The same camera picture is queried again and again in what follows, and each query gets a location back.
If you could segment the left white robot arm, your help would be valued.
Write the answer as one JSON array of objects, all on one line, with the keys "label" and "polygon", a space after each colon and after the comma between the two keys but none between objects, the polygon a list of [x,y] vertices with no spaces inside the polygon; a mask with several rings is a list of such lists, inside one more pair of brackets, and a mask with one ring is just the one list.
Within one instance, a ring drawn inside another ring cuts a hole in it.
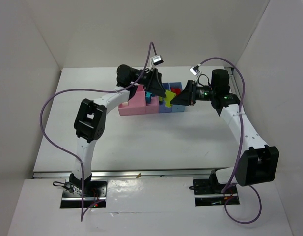
[{"label": "left white robot arm", "polygon": [[77,157],[69,177],[69,183],[79,195],[85,195],[91,182],[91,162],[96,142],[104,133],[106,116],[120,104],[132,99],[143,85],[147,92],[157,96],[165,95],[162,74],[153,65],[145,70],[137,70],[120,65],[116,71],[115,93],[108,93],[95,100],[84,99],[79,107],[74,129],[77,135]]}]

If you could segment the red curved lego brick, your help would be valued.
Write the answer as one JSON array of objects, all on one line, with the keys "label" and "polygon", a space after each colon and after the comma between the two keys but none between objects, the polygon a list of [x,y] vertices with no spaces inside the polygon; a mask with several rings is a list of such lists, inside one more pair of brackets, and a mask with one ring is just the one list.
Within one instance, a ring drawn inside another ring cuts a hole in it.
[{"label": "red curved lego brick", "polygon": [[171,92],[179,95],[181,93],[181,89],[179,87],[171,87]]}]

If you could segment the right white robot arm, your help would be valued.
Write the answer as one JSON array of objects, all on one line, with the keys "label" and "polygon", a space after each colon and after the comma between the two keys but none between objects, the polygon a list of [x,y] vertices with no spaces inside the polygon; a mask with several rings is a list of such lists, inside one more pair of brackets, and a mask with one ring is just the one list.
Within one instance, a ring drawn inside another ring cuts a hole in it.
[{"label": "right white robot arm", "polygon": [[218,184],[249,186],[275,179],[279,151],[268,145],[255,130],[237,95],[230,92],[229,74],[224,69],[212,71],[211,82],[201,85],[189,80],[172,105],[193,106],[197,101],[209,101],[225,121],[239,144],[233,167],[216,170],[213,175]]}]

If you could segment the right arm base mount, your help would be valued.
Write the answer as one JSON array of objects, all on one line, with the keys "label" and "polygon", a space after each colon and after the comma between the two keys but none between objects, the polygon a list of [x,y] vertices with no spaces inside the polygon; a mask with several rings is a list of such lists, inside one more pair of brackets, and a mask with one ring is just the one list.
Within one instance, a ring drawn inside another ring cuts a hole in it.
[{"label": "right arm base mount", "polygon": [[239,205],[240,200],[237,188],[230,187],[225,193],[221,193],[223,185],[212,184],[209,179],[194,179],[189,190],[193,191],[195,205],[203,206],[222,206],[227,201],[228,205]]}]

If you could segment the teal lego base brick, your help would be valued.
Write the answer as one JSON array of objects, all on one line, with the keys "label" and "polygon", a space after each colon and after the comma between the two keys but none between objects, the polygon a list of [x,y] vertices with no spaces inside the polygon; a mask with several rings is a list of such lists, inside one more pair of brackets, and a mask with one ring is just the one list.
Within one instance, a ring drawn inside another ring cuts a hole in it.
[{"label": "teal lego base brick", "polygon": [[146,93],[145,93],[145,101],[146,101],[146,104],[150,104],[150,103],[151,103],[152,97],[153,97],[153,94],[152,94],[152,93],[149,93],[149,92],[146,92]]}]

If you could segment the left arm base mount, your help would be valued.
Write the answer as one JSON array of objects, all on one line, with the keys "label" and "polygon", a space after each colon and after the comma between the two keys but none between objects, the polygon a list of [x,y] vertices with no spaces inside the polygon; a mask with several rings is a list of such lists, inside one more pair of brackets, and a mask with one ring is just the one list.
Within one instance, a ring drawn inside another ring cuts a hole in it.
[{"label": "left arm base mount", "polygon": [[[52,185],[63,189],[60,203],[61,209],[81,208],[82,191],[80,189],[74,187],[68,181],[54,181]],[[105,208],[107,186],[107,181],[92,181],[84,190],[84,208]]]}]

